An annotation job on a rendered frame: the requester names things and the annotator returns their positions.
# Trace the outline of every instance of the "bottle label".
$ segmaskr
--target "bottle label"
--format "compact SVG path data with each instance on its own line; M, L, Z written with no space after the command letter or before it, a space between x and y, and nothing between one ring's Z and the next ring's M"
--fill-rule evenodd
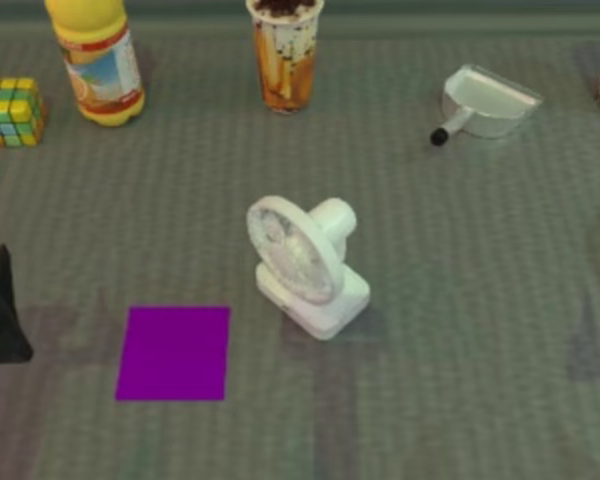
M119 113L140 100L142 81L127 25L101 42L77 44L60 38L59 43L76 99L86 111Z

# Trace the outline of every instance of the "yellow bottle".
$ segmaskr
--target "yellow bottle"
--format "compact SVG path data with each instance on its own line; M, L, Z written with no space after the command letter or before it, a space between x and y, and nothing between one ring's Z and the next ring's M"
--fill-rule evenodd
M123 0L45 0L80 112L117 127L144 108Z

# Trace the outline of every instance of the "dustpan handle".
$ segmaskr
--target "dustpan handle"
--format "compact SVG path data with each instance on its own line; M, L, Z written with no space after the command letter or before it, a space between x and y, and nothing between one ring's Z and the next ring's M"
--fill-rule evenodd
M449 140L452 135L455 135L464 128L467 122L471 120L474 113L475 110L472 110L471 108L460 107L449 120L431 134L431 143L437 147L447 143L447 140Z

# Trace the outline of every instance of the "dustpan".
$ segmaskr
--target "dustpan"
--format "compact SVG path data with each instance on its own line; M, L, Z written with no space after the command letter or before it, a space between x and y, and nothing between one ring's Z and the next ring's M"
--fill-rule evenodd
M441 146L459 131L498 138L518 127L543 98L510 80L476 65L464 65L444 85L442 111L446 122L431 134Z

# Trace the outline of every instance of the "black object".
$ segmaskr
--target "black object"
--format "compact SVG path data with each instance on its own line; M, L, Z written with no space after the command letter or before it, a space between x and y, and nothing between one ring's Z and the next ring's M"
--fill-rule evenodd
M431 144L436 147L441 147L449 140L449 132L444 128L438 128L431 134Z
M0 363L25 363L33 358L33 348L20 328L13 295L11 255L0 246Z

